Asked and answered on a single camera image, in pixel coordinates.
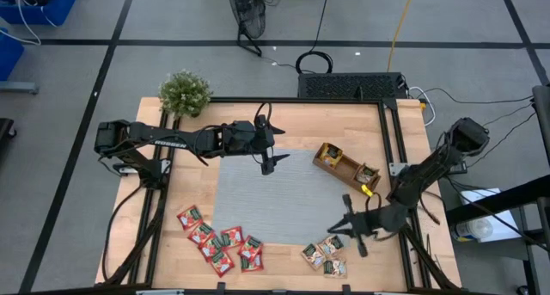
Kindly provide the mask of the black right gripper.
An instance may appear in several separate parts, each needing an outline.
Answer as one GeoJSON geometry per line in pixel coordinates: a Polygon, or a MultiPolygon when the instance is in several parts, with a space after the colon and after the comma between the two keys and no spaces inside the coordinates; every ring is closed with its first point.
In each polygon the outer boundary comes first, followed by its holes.
{"type": "Polygon", "coordinates": [[[357,249],[360,256],[366,257],[368,255],[368,250],[361,236],[372,236],[377,229],[382,228],[381,220],[383,213],[383,209],[354,212],[352,214],[352,223],[348,218],[343,217],[335,225],[329,227],[327,232],[329,234],[340,234],[356,238],[357,249]]]}

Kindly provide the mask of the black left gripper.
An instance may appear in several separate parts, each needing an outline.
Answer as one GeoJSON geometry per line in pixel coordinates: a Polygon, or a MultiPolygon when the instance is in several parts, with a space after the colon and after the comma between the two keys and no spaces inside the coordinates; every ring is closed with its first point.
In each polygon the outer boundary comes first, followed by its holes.
{"type": "MultiPolygon", "coordinates": [[[[274,135],[285,131],[271,124],[253,125],[250,121],[237,120],[223,126],[223,148],[226,154],[263,154],[275,144],[274,135]]],[[[289,157],[289,154],[273,155],[272,163],[289,157]]]]}

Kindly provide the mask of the wooden tea box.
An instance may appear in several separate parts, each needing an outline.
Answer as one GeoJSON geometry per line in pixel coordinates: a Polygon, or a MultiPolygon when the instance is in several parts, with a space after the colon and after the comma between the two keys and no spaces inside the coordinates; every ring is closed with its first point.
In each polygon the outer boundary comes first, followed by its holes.
{"type": "Polygon", "coordinates": [[[361,194],[364,194],[361,190],[362,185],[366,185],[374,193],[376,186],[378,185],[379,182],[376,185],[363,184],[362,182],[356,180],[356,174],[364,165],[366,165],[371,169],[375,169],[375,168],[370,167],[366,163],[359,163],[354,159],[352,159],[351,157],[348,157],[344,153],[340,161],[337,163],[337,165],[335,167],[330,167],[324,164],[324,162],[320,160],[320,154],[326,148],[327,144],[330,144],[330,143],[323,143],[321,145],[320,149],[315,153],[312,163],[317,167],[319,167],[320,169],[326,171],[328,174],[344,182],[346,185],[356,189],[361,194]]]}

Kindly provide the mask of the red strawberry tea packet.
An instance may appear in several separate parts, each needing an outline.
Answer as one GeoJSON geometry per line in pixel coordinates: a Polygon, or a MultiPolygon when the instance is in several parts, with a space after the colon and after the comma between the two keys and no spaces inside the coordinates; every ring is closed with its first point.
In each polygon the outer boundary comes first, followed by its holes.
{"type": "Polygon", "coordinates": [[[252,261],[250,261],[246,257],[241,258],[242,273],[261,271],[263,269],[264,269],[264,266],[262,263],[262,254],[256,255],[252,261]]]}
{"type": "Polygon", "coordinates": [[[177,215],[177,219],[179,220],[183,230],[188,230],[197,223],[203,221],[202,215],[195,205],[188,207],[183,212],[180,212],[177,215]]]}
{"type": "Polygon", "coordinates": [[[256,237],[247,236],[243,244],[239,248],[238,255],[242,258],[252,261],[263,247],[263,242],[256,237]]]}
{"type": "Polygon", "coordinates": [[[225,248],[234,248],[242,245],[244,238],[241,226],[229,228],[220,231],[220,237],[225,248]]]}
{"type": "Polygon", "coordinates": [[[214,254],[210,259],[210,264],[220,278],[235,266],[235,263],[224,250],[219,250],[214,254]]]}
{"type": "Polygon", "coordinates": [[[200,245],[205,242],[214,230],[205,222],[199,223],[187,236],[193,243],[200,245]]]}
{"type": "Polygon", "coordinates": [[[219,251],[224,251],[225,246],[223,241],[216,235],[210,234],[208,238],[199,245],[199,252],[209,261],[219,251]]]}

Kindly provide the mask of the grey woven placemat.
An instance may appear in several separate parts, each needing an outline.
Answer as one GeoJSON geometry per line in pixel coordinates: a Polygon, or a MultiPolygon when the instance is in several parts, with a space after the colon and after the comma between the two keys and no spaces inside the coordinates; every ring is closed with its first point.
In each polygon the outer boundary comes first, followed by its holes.
{"type": "Polygon", "coordinates": [[[262,175],[251,157],[221,160],[212,226],[240,226],[264,243],[307,245],[328,236],[345,213],[347,186],[313,164],[313,151],[287,150],[262,175]]]}

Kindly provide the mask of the black perforated computer tower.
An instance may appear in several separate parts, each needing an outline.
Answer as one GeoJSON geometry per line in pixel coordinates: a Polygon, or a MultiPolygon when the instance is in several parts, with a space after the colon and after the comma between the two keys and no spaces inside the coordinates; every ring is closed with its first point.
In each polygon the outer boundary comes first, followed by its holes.
{"type": "Polygon", "coordinates": [[[407,91],[406,79],[399,72],[315,73],[298,77],[298,96],[301,98],[404,99],[407,91]]]}

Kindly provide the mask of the green potted plant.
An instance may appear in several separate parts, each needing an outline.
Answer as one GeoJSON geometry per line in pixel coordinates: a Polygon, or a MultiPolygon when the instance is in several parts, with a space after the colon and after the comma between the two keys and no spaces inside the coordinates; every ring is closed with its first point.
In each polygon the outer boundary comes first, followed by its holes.
{"type": "Polygon", "coordinates": [[[199,75],[182,70],[159,85],[162,110],[174,117],[198,117],[209,105],[213,92],[210,83],[199,75]]]}

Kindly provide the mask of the white wipes canister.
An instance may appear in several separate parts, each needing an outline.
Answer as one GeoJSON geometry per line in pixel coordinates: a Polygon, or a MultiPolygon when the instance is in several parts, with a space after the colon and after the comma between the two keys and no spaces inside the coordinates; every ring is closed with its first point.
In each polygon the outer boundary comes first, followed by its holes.
{"type": "Polygon", "coordinates": [[[493,234],[492,223],[487,218],[477,218],[452,225],[451,236],[458,242],[479,241],[493,234]]]}

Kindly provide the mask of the white box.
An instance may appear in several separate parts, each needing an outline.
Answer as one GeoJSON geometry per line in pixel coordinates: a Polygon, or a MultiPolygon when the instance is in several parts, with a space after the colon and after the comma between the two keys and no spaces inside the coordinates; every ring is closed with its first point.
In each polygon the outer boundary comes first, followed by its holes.
{"type": "MultiPolygon", "coordinates": [[[[501,191],[499,188],[490,188],[490,189],[477,189],[477,190],[469,190],[469,191],[462,191],[461,192],[461,203],[463,205],[467,205],[470,202],[475,202],[478,200],[482,200],[486,197],[493,196],[496,194],[500,194],[501,191]]],[[[485,239],[480,239],[479,241],[476,241],[478,243],[489,243],[489,242],[495,242],[495,241],[502,241],[502,240],[508,240],[508,239],[515,239],[519,238],[520,235],[517,234],[515,231],[513,231],[510,227],[508,227],[506,224],[503,224],[502,221],[509,224],[516,230],[518,229],[518,226],[516,224],[516,221],[512,217],[512,214],[509,210],[496,213],[496,217],[493,217],[491,214],[486,216],[493,226],[493,234],[485,239]]]]}

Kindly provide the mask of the black cage fan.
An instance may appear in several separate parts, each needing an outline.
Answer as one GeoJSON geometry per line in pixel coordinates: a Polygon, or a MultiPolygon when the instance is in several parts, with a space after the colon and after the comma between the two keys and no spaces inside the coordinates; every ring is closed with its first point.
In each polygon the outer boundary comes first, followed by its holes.
{"type": "Polygon", "coordinates": [[[256,44],[266,28],[266,4],[264,0],[229,0],[238,31],[236,44],[257,55],[262,51],[256,44]]]}

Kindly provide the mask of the large blue bin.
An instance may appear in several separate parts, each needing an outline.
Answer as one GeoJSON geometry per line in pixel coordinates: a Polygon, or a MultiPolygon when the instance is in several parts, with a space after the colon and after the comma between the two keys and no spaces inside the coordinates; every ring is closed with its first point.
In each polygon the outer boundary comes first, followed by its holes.
{"type": "Polygon", "coordinates": [[[0,0],[0,18],[9,24],[61,26],[76,0],[48,0],[31,5],[24,0],[0,0]]]}

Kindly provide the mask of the grey metal foot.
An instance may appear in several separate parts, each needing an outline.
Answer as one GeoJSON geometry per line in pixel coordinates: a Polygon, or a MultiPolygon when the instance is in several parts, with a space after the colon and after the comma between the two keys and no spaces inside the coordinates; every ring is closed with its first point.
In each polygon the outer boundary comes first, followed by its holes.
{"type": "Polygon", "coordinates": [[[37,95],[39,87],[36,83],[31,82],[0,81],[0,92],[37,95]]]}

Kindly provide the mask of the black caster base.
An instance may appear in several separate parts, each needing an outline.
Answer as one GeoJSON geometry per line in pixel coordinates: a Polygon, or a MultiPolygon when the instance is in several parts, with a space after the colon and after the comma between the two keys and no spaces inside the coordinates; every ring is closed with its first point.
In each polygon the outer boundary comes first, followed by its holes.
{"type": "Polygon", "coordinates": [[[17,130],[12,119],[0,118],[0,155],[3,154],[9,142],[17,135],[17,130]]]}

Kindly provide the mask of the black side cart frame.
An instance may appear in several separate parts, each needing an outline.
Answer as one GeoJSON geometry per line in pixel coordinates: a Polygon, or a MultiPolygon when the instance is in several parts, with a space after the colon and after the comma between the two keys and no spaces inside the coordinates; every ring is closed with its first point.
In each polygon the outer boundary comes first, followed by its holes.
{"type": "Polygon", "coordinates": [[[535,271],[534,255],[529,249],[529,246],[541,248],[547,253],[550,259],[550,175],[542,176],[522,185],[504,190],[498,194],[493,193],[488,188],[460,183],[448,176],[446,176],[445,179],[455,190],[456,194],[467,202],[466,205],[447,211],[446,216],[448,223],[453,225],[477,218],[492,216],[508,229],[514,231],[527,246],[528,256],[527,260],[523,262],[527,282],[525,288],[528,290],[529,295],[541,295],[540,288],[538,287],[538,274],[535,271]],[[476,201],[468,200],[461,194],[460,188],[475,192],[486,191],[490,195],[476,201]],[[523,226],[522,230],[520,230],[497,217],[498,213],[526,206],[531,203],[537,205],[539,219],[541,221],[541,227],[539,229],[528,230],[526,226],[523,226]]]}

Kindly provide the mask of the black post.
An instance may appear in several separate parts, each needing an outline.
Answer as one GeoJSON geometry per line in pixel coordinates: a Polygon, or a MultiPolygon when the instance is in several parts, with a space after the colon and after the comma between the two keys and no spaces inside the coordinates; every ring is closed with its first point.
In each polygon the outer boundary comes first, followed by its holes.
{"type": "Polygon", "coordinates": [[[550,165],[550,83],[532,88],[533,103],[550,165]]]}

